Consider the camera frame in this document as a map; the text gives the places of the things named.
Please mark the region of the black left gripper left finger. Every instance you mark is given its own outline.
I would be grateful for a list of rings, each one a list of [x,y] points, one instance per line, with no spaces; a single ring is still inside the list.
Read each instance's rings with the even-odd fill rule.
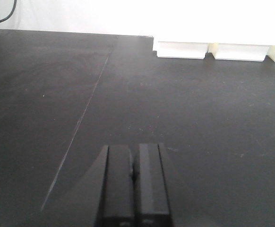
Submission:
[[[125,145],[104,145],[95,165],[95,227],[133,227],[131,152]]]

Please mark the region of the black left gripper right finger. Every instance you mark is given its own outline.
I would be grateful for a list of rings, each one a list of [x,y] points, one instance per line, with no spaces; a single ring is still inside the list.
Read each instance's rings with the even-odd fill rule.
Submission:
[[[138,227],[169,227],[171,215],[157,144],[139,144],[134,161],[134,199]]]

